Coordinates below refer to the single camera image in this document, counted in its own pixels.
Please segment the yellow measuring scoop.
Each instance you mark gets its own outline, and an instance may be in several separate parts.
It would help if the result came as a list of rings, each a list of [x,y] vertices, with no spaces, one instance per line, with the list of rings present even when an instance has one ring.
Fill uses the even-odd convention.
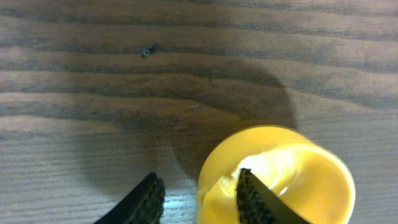
[[[354,180],[337,155],[291,129],[257,126],[226,138],[206,158],[198,178],[197,223],[239,223],[241,169],[310,223],[347,224],[351,218]]]

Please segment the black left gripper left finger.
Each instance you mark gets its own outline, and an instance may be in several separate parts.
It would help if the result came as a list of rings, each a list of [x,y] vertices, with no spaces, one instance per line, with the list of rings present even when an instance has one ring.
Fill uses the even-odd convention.
[[[164,182],[151,172],[94,224],[159,224],[164,202]]]

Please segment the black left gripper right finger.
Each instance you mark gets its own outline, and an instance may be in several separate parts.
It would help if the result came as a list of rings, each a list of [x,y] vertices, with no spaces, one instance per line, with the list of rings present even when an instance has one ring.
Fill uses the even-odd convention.
[[[263,184],[251,169],[240,170],[236,203],[242,224],[309,224]]]

